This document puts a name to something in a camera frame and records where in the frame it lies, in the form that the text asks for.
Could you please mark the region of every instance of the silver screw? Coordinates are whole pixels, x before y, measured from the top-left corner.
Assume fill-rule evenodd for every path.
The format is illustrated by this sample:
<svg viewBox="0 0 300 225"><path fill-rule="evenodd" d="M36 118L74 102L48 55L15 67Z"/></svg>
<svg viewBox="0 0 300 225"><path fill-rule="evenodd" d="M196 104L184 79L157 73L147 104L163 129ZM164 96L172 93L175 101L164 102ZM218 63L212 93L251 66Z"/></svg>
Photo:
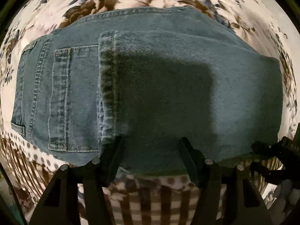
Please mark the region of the silver screw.
<svg viewBox="0 0 300 225"><path fill-rule="evenodd" d="M212 165L214 162L212 161L212 159L205 159L205 163L207 165Z"/></svg>
<svg viewBox="0 0 300 225"><path fill-rule="evenodd" d="M60 169L62 170L62 171L65 171L65 170L67 170L68 169L68 165L67 164L64 164L64 165L62 165L61 167L60 167Z"/></svg>
<svg viewBox="0 0 300 225"><path fill-rule="evenodd" d="M236 168L240 171L243 171L245 169L243 165L237 165Z"/></svg>
<svg viewBox="0 0 300 225"><path fill-rule="evenodd" d="M92 160L93 164L98 164L99 162L100 162L100 159L97 157Z"/></svg>

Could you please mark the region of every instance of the blue denim jeans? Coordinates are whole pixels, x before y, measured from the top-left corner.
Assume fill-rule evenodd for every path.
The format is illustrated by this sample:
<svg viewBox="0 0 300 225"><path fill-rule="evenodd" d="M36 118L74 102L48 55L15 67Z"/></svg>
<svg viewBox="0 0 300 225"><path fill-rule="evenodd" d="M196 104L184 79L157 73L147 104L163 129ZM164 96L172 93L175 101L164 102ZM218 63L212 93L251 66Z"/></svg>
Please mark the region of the blue denim jeans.
<svg viewBox="0 0 300 225"><path fill-rule="evenodd" d="M186 136L221 161L277 142L279 61L191 7L85 16L30 43L18 67L11 126L75 165L125 137L121 167L185 173Z"/></svg>

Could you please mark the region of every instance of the floral pattern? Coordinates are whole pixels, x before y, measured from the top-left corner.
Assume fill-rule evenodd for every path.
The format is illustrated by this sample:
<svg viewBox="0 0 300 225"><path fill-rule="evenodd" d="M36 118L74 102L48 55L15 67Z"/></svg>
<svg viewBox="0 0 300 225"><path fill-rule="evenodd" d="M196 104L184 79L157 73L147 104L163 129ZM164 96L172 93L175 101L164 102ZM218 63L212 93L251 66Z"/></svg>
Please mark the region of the floral pattern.
<svg viewBox="0 0 300 225"><path fill-rule="evenodd" d="M260 0L30 0L14 18L0 48L0 155L17 179L19 186L15 189L24 213L33 209L54 172L66 162L41 152L10 128L14 84L23 48L39 36L56 28L64 28L86 15L139 6L191 6L235 32L257 52L277 58L281 64L285 93L282 119L287 123L284 128L288 129L283 135L291 139L294 137L296 82L289 56L288 38L276 21L271 16L266 16L268 10ZM243 164L247 167L251 161L253 160L241 163L233 161L232 165ZM255 161L271 169L277 169L281 165L276 158ZM259 176L255 176L255 185L261 193L266 187ZM226 187L222 187L218 218L222 217L225 191ZM165 217L169 217L169 220L164 224L189 223L200 192L187 175L135 177L128 173L119 174L111 186L104 189L113 224L140 224L143 219L149 221L153 217L157 220L152 222L157 224ZM83 188L79 185L80 214L85 217L83 198ZM152 206L162 202L169 204L172 209L166 211L159 206L157 210L151 210Z"/></svg>

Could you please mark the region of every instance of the back pocket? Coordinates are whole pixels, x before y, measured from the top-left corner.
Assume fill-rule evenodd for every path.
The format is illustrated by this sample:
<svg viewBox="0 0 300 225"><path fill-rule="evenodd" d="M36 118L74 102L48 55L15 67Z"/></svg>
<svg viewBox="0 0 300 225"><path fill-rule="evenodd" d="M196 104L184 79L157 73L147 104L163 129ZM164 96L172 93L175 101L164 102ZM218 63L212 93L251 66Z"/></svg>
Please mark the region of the back pocket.
<svg viewBox="0 0 300 225"><path fill-rule="evenodd" d="M24 89L24 69L26 66L26 58L28 53L35 47L37 40L28 44L22 51L18 65L17 80L16 80L16 95L13 106L13 115L11 118L11 128L18 132L23 138L26 137L26 128L23 118L23 89Z"/></svg>
<svg viewBox="0 0 300 225"><path fill-rule="evenodd" d="M98 45L55 51L49 105L49 149L99 151Z"/></svg>

